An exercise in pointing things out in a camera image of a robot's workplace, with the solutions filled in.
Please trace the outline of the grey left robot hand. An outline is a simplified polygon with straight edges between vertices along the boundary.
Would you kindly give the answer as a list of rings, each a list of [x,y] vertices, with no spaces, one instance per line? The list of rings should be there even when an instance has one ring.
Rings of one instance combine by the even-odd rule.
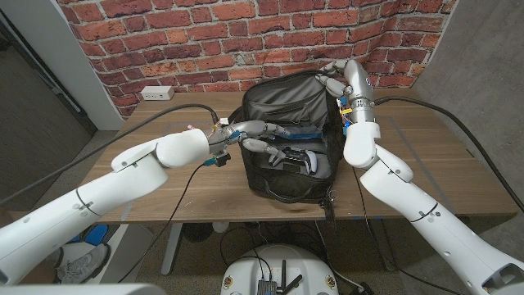
[[[262,120],[249,120],[235,123],[222,128],[226,144],[241,143],[244,148],[251,152],[267,153],[278,161],[286,157],[286,154],[265,141],[259,140],[261,136],[290,135],[291,133],[280,125],[266,123]]]

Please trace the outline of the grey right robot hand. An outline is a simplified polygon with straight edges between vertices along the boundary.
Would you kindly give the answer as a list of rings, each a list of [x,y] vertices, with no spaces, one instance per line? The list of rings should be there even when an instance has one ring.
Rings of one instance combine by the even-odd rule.
[[[356,98],[373,98],[373,86],[368,73],[355,60],[336,60],[325,65],[315,78],[335,98],[345,96],[348,102]]]

